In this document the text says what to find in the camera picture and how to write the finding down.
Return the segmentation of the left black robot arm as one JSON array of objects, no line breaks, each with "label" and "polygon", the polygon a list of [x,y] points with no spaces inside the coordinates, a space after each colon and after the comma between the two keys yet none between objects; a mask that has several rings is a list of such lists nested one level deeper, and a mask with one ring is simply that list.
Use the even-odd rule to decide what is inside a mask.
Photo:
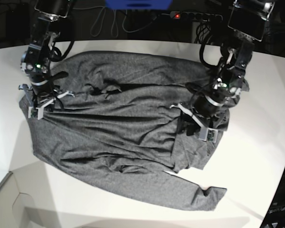
[{"label": "left black robot arm", "polygon": [[[246,68],[252,59],[255,41],[262,41],[265,25],[275,6],[274,0],[236,0],[228,20],[229,34],[216,29],[201,43],[199,59],[208,69],[209,80],[204,85],[186,83],[192,94],[188,103],[178,104],[181,110],[177,133],[212,135],[226,131],[230,108],[237,105],[240,93],[247,85]],[[221,40],[221,58],[217,65],[204,59],[207,43]]]}]

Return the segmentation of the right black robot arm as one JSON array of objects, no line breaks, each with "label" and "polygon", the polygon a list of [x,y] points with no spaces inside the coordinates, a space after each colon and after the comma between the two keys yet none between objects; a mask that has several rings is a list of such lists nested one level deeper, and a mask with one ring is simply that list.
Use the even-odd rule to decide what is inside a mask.
[{"label": "right black robot arm", "polygon": [[71,91],[63,90],[54,84],[55,80],[68,77],[68,73],[60,71],[52,75],[50,64],[69,59],[67,55],[75,41],[71,40],[64,54],[55,43],[60,35],[57,24],[61,19],[70,18],[74,4],[73,0],[39,0],[35,5],[39,15],[35,20],[30,44],[20,64],[31,83],[19,86],[19,89],[25,92],[29,103],[28,119],[43,119],[44,112],[52,111],[55,103],[59,103],[60,109],[64,109],[61,99],[67,95],[73,96]]}]

